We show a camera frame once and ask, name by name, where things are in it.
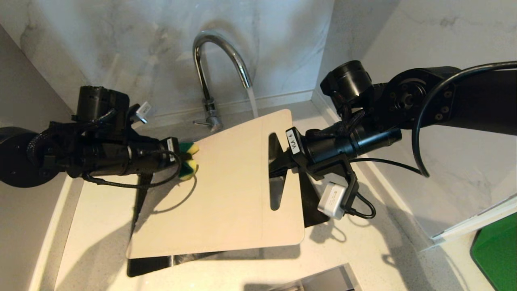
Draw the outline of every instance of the green sponge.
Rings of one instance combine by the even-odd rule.
[[[179,144],[179,151],[193,155],[199,151],[199,146],[193,142],[182,142]],[[187,181],[194,176],[197,171],[197,163],[193,159],[188,159],[182,162],[179,178],[182,181]]]

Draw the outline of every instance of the white countertop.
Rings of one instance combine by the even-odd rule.
[[[301,132],[328,126],[310,101],[288,108]],[[350,264],[363,290],[492,289],[469,255],[474,234],[416,252],[390,219],[367,177],[358,168],[354,170],[361,193],[376,206],[377,216],[372,220],[347,215],[340,221],[306,228],[305,238],[297,246],[230,251],[135,278],[126,275],[125,257],[135,191],[85,183],[56,289],[263,290],[345,263]],[[136,176],[110,179],[136,182]]]

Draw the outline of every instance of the wooden cutting board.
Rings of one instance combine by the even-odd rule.
[[[128,258],[294,245],[305,234],[298,174],[288,171],[280,208],[271,210],[268,139],[283,150],[291,112],[281,110],[197,142],[195,179],[182,182],[139,218]]]

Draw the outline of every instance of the running water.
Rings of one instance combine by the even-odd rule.
[[[257,104],[255,103],[255,94],[253,93],[253,87],[246,88],[248,91],[248,97],[250,98],[251,110],[253,110],[253,118],[259,117],[259,113],[257,111]]]

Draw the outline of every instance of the faucet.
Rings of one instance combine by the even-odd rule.
[[[226,39],[224,39],[222,35],[215,31],[201,31],[196,36],[194,44],[192,46],[192,53],[194,55],[197,76],[199,77],[199,82],[201,83],[203,94],[205,95],[205,99],[203,100],[203,106],[205,108],[206,121],[194,121],[194,124],[207,125],[210,127],[210,131],[215,133],[223,128],[223,124],[217,116],[215,101],[208,92],[205,74],[203,73],[203,67],[201,66],[201,46],[205,42],[215,43],[230,57],[233,64],[235,65],[235,68],[237,69],[237,72],[239,73],[240,81],[242,82],[244,88],[250,88],[252,84],[248,74],[248,70],[246,69],[246,65],[244,64],[242,57],[240,57],[239,53],[235,50],[233,45],[231,45]]]

